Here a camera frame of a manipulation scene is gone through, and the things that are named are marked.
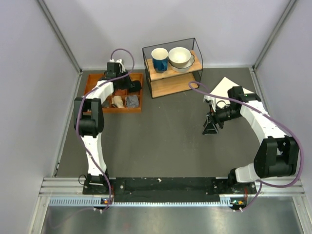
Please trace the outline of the black underwear cream waistband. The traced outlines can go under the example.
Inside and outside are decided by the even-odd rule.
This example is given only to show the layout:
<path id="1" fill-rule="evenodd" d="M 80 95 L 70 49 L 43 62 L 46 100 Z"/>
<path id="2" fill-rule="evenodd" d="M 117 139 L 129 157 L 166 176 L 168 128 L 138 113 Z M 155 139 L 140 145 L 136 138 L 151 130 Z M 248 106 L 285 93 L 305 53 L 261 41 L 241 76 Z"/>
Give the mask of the black underwear cream waistband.
<path id="1" fill-rule="evenodd" d="M 134 80 L 130 82 L 128 92 L 129 93 L 139 92 L 141 89 L 142 89 L 141 82 L 139 80 Z"/>

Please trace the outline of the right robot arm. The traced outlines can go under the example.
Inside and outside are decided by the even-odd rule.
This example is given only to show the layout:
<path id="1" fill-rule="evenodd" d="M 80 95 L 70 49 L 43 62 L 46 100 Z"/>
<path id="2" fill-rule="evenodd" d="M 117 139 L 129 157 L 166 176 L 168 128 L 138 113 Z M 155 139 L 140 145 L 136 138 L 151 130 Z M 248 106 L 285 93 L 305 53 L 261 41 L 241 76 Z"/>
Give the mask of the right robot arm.
<path id="1" fill-rule="evenodd" d="M 243 117 L 259 141 L 253 163 L 231 169 L 228 188 L 239 193 L 246 183 L 269 177 L 292 176 L 297 169 L 299 146 L 293 136 L 288 136 L 269 119 L 261 98 L 255 93 L 245 93 L 241 86 L 227 91 L 229 103 L 220 108 L 216 98 L 205 95 L 208 103 L 203 135 L 217 134 L 226 121 Z"/>

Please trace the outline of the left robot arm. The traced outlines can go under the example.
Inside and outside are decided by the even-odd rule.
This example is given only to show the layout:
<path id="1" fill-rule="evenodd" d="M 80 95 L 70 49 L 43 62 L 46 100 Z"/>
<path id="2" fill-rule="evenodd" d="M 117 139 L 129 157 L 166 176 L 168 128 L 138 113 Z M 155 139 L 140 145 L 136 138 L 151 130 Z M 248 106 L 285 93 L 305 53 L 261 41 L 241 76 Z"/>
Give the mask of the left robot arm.
<path id="1" fill-rule="evenodd" d="M 88 174 L 83 184 L 83 194 L 111 194 L 111 182 L 107 175 L 107 165 L 104 162 L 101 135 L 104 129 L 102 105 L 107 97 L 114 92 L 114 84 L 127 77 L 121 59 L 111 59 L 107 63 L 105 76 L 97 81 L 94 88 L 84 96 L 74 100 L 74 128 L 78 139 L 85 148 L 88 160 Z"/>

